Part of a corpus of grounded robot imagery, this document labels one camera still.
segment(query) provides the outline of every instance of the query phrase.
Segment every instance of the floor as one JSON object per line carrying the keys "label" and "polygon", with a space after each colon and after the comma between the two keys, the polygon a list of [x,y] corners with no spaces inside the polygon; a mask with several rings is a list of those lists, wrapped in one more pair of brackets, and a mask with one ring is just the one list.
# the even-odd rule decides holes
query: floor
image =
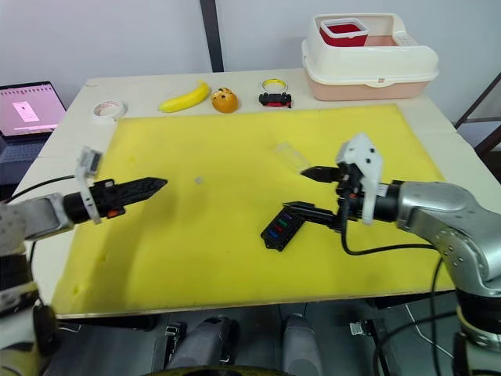
{"label": "floor", "polygon": [[[456,307],[454,294],[437,297],[438,312]],[[416,320],[429,315],[428,300],[409,304]],[[156,337],[168,322],[184,321],[190,332],[210,316],[224,314],[240,323],[236,364],[279,369],[281,362],[280,324],[291,313],[303,313],[305,304],[264,305],[247,308],[214,309],[162,315],[149,332],[82,325],[78,333],[64,331],[64,344],[54,357],[47,375],[140,375],[150,371]],[[410,321],[405,306],[378,310],[365,300],[311,302],[306,319],[317,333],[325,375],[366,376],[372,374],[370,337],[351,336],[348,323],[364,318],[383,317],[388,330]],[[456,318],[441,320],[438,343],[452,351],[452,336],[459,326]],[[429,335],[429,325],[421,331]],[[402,374],[433,374],[431,346],[418,337],[414,328],[392,340]],[[441,353],[442,374],[452,375],[451,361]]]}

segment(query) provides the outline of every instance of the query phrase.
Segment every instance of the white tape roll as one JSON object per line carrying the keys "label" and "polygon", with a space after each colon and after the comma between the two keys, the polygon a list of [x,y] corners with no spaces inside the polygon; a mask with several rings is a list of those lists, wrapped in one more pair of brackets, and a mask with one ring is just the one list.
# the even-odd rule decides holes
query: white tape roll
{"label": "white tape roll", "polygon": [[117,122],[126,112],[127,107],[121,100],[107,100],[94,107],[92,120],[96,124],[110,125]]}

